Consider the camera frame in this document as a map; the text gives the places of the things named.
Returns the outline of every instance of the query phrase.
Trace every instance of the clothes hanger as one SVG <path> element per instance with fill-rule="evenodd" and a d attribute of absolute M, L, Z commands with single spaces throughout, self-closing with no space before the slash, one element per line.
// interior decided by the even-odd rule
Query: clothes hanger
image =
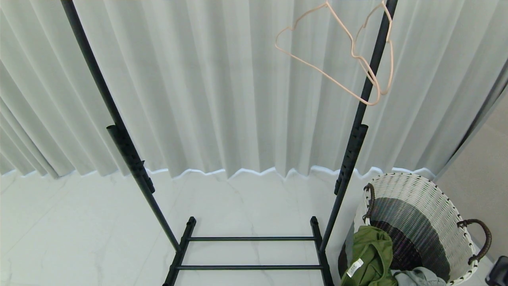
<path fill-rule="evenodd" d="M 385 4 L 385 1 L 381 1 L 379 5 L 377 5 L 374 9 L 372 9 L 372 11 L 370 11 L 369 15 L 367 16 L 367 18 L 365 19 L 365 23 L 360 27 L 360 29 L 358 30 L 358 33 L 356 34 L 356 37 L 353 39 L 353 36 L 351 35 L 351 33 L 349 32 L 349 30 L 346 28 L 346 26 L 342 23 L 342 21 L 339 19 L 339 17 L 337 16 L 337 14 L 335 13 L 335 11 L 333 10 L 332 6 L 330 5 L 330 3 L 328 2 L 329 0 L 326 0 L 323 4 L 313 8 L 313 9 L 310 9 L 308 10 L 307 12 L 303 13 L 298 19 L 296 19 L 295 21 L 295 24 L 293 25 L 293 27 L 291 26 L 287 26 L 286 28 L 284 28 L 282 31 L 280 31 L 277 36 L 275 37 L 275 47 L 282 51 L 283 53 L 291 56 L 292 58 L 296 59 L 296 60 L 299 60 L 300 62 L 314 68 L 315 70 L 319 71 L 321 74 L 323 74 L 325 77 L 327 77 L 329 80 L 331 80 L 332 82 L 334 82 L 336 85 L 338 85 L 339 87 L 341 87 L 343 90 L 345 90 L 347 93 L 351 94 L 352 96 L 354 96 L 356 99 L 358 99 L 359 101 L 363 102 L 364 104 L 366 105 L 376 105 L 379 100 L 380 100 L 380 96 L 381 95 L 385 95 L 388 93 L 388 91 L 390 90 L 390 87 L 391 87 L 391 84 L 392 84 L 392 78 L 393 78 L 393 43 L 392 43 L 392 40 L 390 40 L 390 33 L 391 33 L 391 29 L 392 29 L 392 17 L 390 15 L 390 12 L 388 11 L 388 8 L 386 7 L 386 4 Z M 336 81 L 334 78 L 332 78 L 330 75 L 328 75 L 326 72 L 324 72 L 323 70 L 321 70 L 320 68 L 302 60 L 301 58 L 291 54 L 290 52 L 280 48 L 278 45 L 277 45 L 277 41 L 279 39 L 279 36 L 280 34 L 282 34 L 284 31 L 286 30 L 291 30 L 291 31 L 294 31 L 298 25 L 298 22 L 304 18 L 305 16 L 307 16 L 308 14 L 314 12 L 314 11 L 317 11 L 321 8 L 324 8 L 324 7 L 327 7 L 330 12 L 332 13 L 333 17 L 335 18 L 335 20 L 337 20 L 337 22 L 339 23 L 339 25 L 342 27 L 342 29 L 346 32 L 347 36 L 349 37 L 349 39 L 351 40 L 351 56 L 355 59 L 358 60 L 358 62 L 360 63 L 360 66 L 362 67 L 363 71 L 365 72 L 365 74 L 367 75 L 367 78 L 370 80 L 370 82 L 374 85 L 374 87 L 376 88 L 377 90 L 377 95 L 376 95 L 376 100 L 374 102 L 368 102 L 366 100 L 364 100 L 363 98 L 361 98 L 360 96 L 356 95 L 355 93 L 353 93 L 351 90 L 349 90 L 348 88 L 346 88 L 345 86 L 343 86 L 341 83 L 339 83 L 338 81 Z M 386 37 L 386 42 L 390 45 L 390 77 L 388 79 L 388 84 L 387 84 L 387 88 L 385 90 L 381 90 L 381 87 L 379 86 L 379 82 L 377 81 L 377 78 L 376 76 L 374 75 L 374 72 L 372 71 L 372 69 L 370 68 L 370 65 L 367 63 L 367 61 L 365 60 L 364 57 L 360 56 L 360 55 L 356 55 L 355 54 L 355 44 L 356 44 L 356 41 L 358 39 L 358 35 L 360 34 L 360 31 L 362 29 L 364 29 L 366 26 L 367 26 L 367 22 L 370 18 L 370 16 L 379 8 L 383 8 L 384 9 L 384 12 L 385 14 L 387 15 L 388 17 L 388 23 L 389 23 L 389 26 L 388 26 L 388 34 L 387 34 L 387 37 Z"/>

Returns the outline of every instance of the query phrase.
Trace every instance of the black metal clothes rack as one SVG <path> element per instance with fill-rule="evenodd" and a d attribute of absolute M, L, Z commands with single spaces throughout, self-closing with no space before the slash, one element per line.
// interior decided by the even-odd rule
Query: black metal clothes rack
<path fill-rule="evenodd" d="M 365 135 L 367 133 L 368 126 L 362 124 L 363 116 L 365 114 L 365 108 L 367 107 L 364 103 L 359 102 L 355 120 L 351 128 L 350 137 L 347 143 L 346 152 L 340 168 L 339 177 L 335 183 L 334 193 L 336 199 L 328 220 L 328 224 L 325 230 L 325 234 L 321 237 L 321 231 L 319 229 L 318 220 L 315 216 L 310 219 L 310 227 L 312 229 L 312 236 L 308 237 L 193 237 L 192 232 L 196 226 L 196 219 L 190 217 L 185 231 L 180 239 L 180 242 L 175 238 L 173 231 L 169 227 L 168 222 L 164 218 L 164 215 L 159 208 L 157 201 L 153 197 L 155 188 L 152 180 L 148 176 L 146 169 L 143 166 L 144 161 L 141 160 L 136 147 L 134 146 L 131 137 L 123 123 L 123 120 L 118 112 L 118 109 L 113 101 L 111 93 L 109 92 L 108 86 L 102 76 L 102 72 L 97 64 L 95 56 L 93 55 L 92 49 L 86 37 L 86 34 L 81 25 L 78 13 L 72 0 L 61 0 L 69 23 L 74 32 L 74 36 L 79 44 L 81 52 L 86 60 L 88 68 L 92 74 L 92 77 L 101 93 L 105 105 L 113 118 L 114 125 L 108 126 L 107 130 L 111 135 L 111 138 L 116 144 L 116 147 L 120 151 L 125 163 L 131 171 L 134 180 L 138 184 L 141 192 L 143 193 L 146 201 L 150 205 L 155 217 L 161 224 L 162 229 L 166 233 L 170 243 L 173 245 L 176 253 L 173 258 L 173 263 L 169 268 L 168 275 L 163 286 L 173 286 L 178 277 L 178 273 L 181 270 L 320 270 L 324 286 L 334 286 L 332 275 L 330 273 L 330 267 L 326 257 L 326 246 L 330 239 L 335 220 L 344 199 L 344 195 L 353 174 L 356 161 L 360 149 L 362 147 Z M 397 0 L 387 0 L 386 6 L 390 15 L 394 16 L 395 7 Z M 377 73 L 381 57 L 385 48 L 386 37 L 388 34 L 388 18 L 383 15 L 379 32 L 377 35 L 374 51 L 370 61 L 370 67 L 374 73 Z M 361 98 L 368 101 L 370 93 L 372 91 L 372 83 L 366 77 L 363 85 Z M 317 265 L 182 265 L 185 252 L 189 245 L 189 242 L 200 242 L 200 241 L 313 241 L 316 247 L 316 253 L 319 264 Z"/>

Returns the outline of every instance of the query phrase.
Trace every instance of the basket handle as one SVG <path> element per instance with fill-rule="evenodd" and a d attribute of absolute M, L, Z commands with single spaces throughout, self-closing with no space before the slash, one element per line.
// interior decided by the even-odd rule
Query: basket handle
<path fill-rule="evenodd" d="M 370 216 L 372 215 L 372 209 L 374 208 L 374 186 L 371 183 L 368 183 L 363 188 L 363 190 L 364 191 L 370 190 L 370 201 L 369 205 L 367 206 L 367 213 L 364 216 L 362 216 L 363 222 L 365 222 L 365 220 L 367 218 L 370 218 Z"/>
<path fill-rule="evenodd" d="M 489 228 L 483 221 L 475 218 L 466 219 L 457 222 L 457 226 L 464 228 L 472 223 L 477 223 L 483 228 L 483 231 L 485 232 L 485 244 L 483 245 L 482 249 L 480 250 L 480 252 L 478 252 L 477 255 L 473 255 L 471 256 L 471 258 L 469 258 L 469 260 L 467 261 L 468 264 L 471 264 L 475 260 L 480 261 L 480 259 L 482 259 L 487 254 L 487 251 L 489 251 L 490 245 L 492 244 L 492 233 L 490 232 Z"/>

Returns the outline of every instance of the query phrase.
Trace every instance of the white tag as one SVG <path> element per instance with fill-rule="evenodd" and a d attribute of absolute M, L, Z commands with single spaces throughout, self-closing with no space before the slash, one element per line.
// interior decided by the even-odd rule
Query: white tag
<path fill-rule="evenodd" d="M 347 271 L 347 275 L 351 278 L 353 274 L 358 270 L 358 268 L 362 267 L 362 265 L 363 260 L 361 258 L 358 258 L 358 260 L 356 260 Z"/>

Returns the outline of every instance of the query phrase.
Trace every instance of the woven basket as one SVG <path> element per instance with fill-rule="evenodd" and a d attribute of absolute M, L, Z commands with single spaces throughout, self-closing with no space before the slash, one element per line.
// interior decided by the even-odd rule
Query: woven basket
<path fill-rule="evenodd" d="M 380 175 L 365 187 L 355 217 L 355 231 L 372 225 L 393 241 L 391 269 L 423 266 L 448 285 L 468 280 L 487 253 L 491 234 L 476 219 L 463 220 L 450 199 L 428 179 L 408 173 Z M 466 226 L 479 223 L 486 243 L 478 255 Z"/>

